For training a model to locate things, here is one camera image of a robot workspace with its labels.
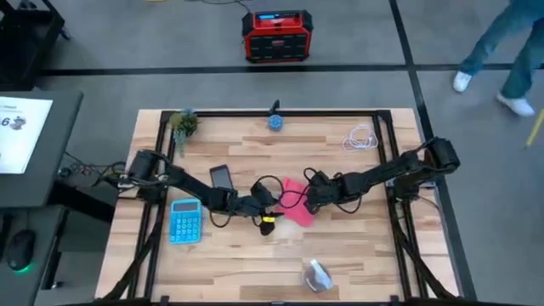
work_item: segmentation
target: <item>blue calculator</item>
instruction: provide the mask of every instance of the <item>blue calculator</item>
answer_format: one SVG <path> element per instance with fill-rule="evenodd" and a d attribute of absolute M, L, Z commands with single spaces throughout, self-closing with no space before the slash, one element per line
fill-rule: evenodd
<path fill-rule="evenodd" d="M 170 206 L 170 243 L 195 243 L 201 240 L 202 213 L 198 199 L 182 199 Z"/>

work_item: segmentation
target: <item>black floor stripe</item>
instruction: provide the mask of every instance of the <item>black floor stripe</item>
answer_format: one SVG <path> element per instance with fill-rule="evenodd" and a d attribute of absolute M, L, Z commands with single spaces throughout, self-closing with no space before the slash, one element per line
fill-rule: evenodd
<path fill-rule="evenodd" d="M 406 65 L 252 65 L 226 67 L 165 67 L 121 69 L 60 69 L 44 70 L 43 77 L 60 76 L 140 76 L 221 73 L 270 72 L 350 72 L 350 71 L 405 71 Z"/>
<path fill-rule="evenodd" d="M 413 64 L 415 71 L 456 71 L 458 64 Z M 485 64 L 483 71 L 508 71 L 512 64 Z M 157 67 L 157 68 L 108 68 L 108 69 L 47 69 L 42 77 L 85 76 L 153 76 L 184 74 L 223 73 L 281 73 L 281 72 L 379 72 L 408 71 L 402 64 L 338 64 L 338 65 L 273 65 L 273 66 L 225 66 L 225 67 Z"/>
<path fill-rule="evenodd" d="M 394 23 L 399 34 L 400 46 L 405 56 L 405 62 L 408 69 L 408 76 L 410 78 L 412 91 L 414 93 L 414 99 L 416 100 L 416 107 L 419 113 L 420 122 L 422 124 L 423 134 L 425 139 L 430 139 L 434 136 L 433 129 L 431 127 L 431 121 L 428 116 L 427 106 L 423 98 L 421 85 L 419 78 L 417 77 L 417 68 L 414 64 L 414 58 L 411 53 L 410 44 L 408 42 L 408 36 L 404 23 L 402 22 L 402 16 L 400 15 L 399 5 L 396 0 L 389 0 L 389 6 L 393 13 Z M 450 66 L 452 70 L 456 69 L 456 66 Z M 439 187 L 439 198 L 442 206 L 442 215 L 445 220 L 445 226 L 447 228 L 447 235 L 449 243 L 453 252 L 453 261 L 457 272 L 457 277 L 461 284 L 461 292 L 465 298 L 476 300 L 476 291 L 474 290 L 474 284 L 472 276 L 470 275 L 470 269 L 468 267 L 468 261 L 465 255 L 464 248 L 462 246 L 461 237 L 459 235 L 459 228 L 457 227 L 457 221 L 453 206 L 451 204 L 450 195 L 445 185 L 445 181 L 440 179 L 437 182 Z"/>

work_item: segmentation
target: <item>blue jeans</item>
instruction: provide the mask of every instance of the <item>blue jeans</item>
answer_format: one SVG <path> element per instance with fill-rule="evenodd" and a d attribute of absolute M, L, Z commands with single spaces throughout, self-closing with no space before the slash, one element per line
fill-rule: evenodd
<path fill-rule="evenodd" d="M 475 75 L 501 39 L 529 27 L 533 28 L 530 37 L 501 90 L 508 99 L 524 97 L 533 83 L 533 70 L 544 60 L 544 0 L 511 0 L 476 43 L 473 52 L 461 63 L 459 70 Z"/>

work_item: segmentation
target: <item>white cable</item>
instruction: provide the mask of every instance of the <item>white cable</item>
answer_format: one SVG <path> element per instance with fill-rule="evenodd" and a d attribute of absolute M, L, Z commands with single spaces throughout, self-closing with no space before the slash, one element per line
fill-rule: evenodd
<path fill-rule="evenodd" d="M 358 140 L 357 132 L 366 131 L 366 139 Z M 368 127 L 366 124 L 361 124 L 349 132 L 347 138 L 342 142 L 342 148 L 347 152 L 356 152 L 358 150 L 369 150 L 374 149 L 378 145 L 376 133 L 372 128 Z"/>

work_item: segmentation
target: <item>red power station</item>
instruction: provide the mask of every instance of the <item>red power station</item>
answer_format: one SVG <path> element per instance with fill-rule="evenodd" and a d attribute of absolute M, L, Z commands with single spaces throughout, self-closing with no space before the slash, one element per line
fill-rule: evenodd
<path fill-rule="evenodd" d="M 312 15 L 306 10 L 247 13 L 241 35 L 252 63 L 305 60 L 312 40 Z"/>

